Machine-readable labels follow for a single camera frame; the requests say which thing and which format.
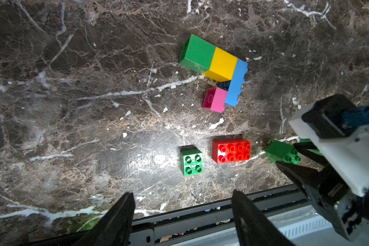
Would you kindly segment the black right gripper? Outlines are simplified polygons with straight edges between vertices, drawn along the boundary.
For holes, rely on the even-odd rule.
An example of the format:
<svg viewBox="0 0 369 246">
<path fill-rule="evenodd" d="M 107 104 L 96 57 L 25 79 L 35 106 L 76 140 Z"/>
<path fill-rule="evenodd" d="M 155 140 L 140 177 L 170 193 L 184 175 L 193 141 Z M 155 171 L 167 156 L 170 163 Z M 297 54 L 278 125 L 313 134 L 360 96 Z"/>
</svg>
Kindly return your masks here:
<svg viewBox="0 0 369 246">
<path fill-rule="evenodd" d="M 324 156 L 301 149 L 300 143 L 293 146 L 300 154 L 322 166 L 330 164 Z M 320 172 L 281 161 L 277 161 L 276 166 L 311 199 L 316 211 L 332 224 L 337 234 L 354 241 L 365 231 L 369 225 L 369 190 L 363 197 L 354 194 L 331 166 Z"/>
</svg>

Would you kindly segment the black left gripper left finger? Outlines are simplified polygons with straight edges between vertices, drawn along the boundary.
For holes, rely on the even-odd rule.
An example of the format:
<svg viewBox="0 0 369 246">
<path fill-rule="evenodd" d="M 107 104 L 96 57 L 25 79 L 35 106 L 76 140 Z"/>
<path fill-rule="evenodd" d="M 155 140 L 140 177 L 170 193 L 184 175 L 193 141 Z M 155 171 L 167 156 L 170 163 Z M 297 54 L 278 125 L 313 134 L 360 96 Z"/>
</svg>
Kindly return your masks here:
<svg viewBox="0 0 369 246">
<path fill-rule="evenodd" d="M 127 246 L 135 210 L 133 193 L 125 193 L 75 246 Z"/>
</svg>

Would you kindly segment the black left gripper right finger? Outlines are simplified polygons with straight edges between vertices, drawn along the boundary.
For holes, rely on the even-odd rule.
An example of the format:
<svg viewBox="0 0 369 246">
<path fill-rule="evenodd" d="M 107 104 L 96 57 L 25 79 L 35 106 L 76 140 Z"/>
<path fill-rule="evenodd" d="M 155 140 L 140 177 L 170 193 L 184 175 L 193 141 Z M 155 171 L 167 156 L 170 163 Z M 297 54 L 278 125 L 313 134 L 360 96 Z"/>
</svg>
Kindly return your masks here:
<svg viewBox="0 0 369 246">
<path fill-rule="evenodd" d="M 233 191 L 232 211 L 241 246 L 293 245 L 241 191 Z"/>
</svg>

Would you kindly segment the red lego brick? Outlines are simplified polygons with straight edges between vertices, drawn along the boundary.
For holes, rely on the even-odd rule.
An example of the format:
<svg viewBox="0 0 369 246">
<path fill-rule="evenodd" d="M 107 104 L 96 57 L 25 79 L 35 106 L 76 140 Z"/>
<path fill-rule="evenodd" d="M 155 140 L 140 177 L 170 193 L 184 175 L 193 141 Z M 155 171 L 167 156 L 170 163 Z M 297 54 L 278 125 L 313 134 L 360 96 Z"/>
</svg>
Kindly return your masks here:
<svg viewBox="0 0 369 246">
<path fill-rule="evenodd" d="M 245 139 L 213 141 L 212 159 L 218 164 L 247 161 L 251 142 Z"/>
</svg>

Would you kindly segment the blue lego brick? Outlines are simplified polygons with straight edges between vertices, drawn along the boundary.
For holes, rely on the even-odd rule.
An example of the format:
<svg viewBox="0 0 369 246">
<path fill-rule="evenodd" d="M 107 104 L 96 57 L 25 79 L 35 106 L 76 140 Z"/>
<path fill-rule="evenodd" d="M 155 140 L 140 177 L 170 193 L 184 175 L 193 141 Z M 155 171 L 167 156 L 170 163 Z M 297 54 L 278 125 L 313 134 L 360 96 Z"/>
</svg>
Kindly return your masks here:
<svg viewBox="0 0 369 246">
<path fill-rule="evenodd" d="M 219 88 L 228 92 L 224 105 L 235 107 L 238 98 L 242 93 L 242 85 L 245 82 L 245 75 L 248 72 L 248 64 L 238 59 L 233 77 L 230 81 L 219 83 Z"/>
</svg>

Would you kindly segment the pink lego brick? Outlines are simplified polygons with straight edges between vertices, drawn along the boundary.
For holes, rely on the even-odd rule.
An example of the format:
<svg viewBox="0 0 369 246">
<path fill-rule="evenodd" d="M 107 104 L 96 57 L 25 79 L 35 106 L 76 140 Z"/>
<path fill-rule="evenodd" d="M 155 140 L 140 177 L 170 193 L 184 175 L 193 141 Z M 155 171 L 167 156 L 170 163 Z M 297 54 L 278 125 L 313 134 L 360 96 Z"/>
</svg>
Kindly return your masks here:
<svg viewBox="0 0 369 246">
<path fill-rule="evenodd" d="M 218 88 L 210 88 L 206 92 L 202 108 L 209 109 L 214 112 L 222 113 L 225 110 L 225 100 L 227 98 L 228 92 Z"/>
</svg>

